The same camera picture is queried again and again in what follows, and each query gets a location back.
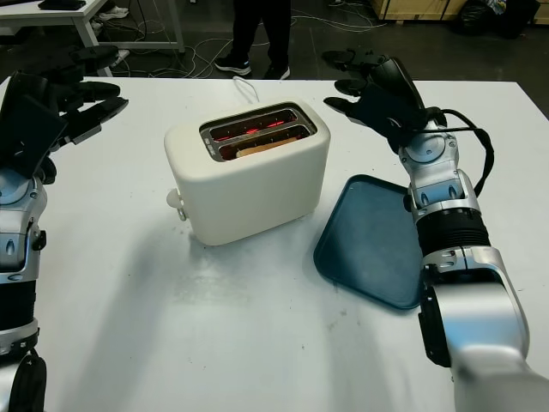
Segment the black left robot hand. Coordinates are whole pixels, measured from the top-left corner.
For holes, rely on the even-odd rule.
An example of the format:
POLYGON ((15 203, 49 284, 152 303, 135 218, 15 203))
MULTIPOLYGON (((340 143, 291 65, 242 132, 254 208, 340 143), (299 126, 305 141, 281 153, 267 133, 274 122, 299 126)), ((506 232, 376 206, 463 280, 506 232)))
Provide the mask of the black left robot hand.
POLYGON ((84 79, 117 58, 118 48, 113 45, 69 46, 54 51, 9 78, 1 114, 7 114, 20 97, 30 97, 67 123, 53 150, 69 142, 83 142, 100 132, 101 125, 129 103, 120 96, 119 86, 84 79))

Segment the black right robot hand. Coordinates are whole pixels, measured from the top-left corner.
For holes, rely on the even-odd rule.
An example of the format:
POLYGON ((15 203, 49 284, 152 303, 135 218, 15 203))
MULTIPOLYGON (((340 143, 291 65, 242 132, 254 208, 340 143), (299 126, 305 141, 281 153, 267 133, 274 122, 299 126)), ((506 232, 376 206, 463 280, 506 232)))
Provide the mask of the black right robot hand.
POLYGON ((335 89, 355 101, 328 97, 324 102, 363 124, 420 127, 425 105, 398 58, 374 51, 326 51, 322 58, 333 69, 353 74, 335 82, 335 89))

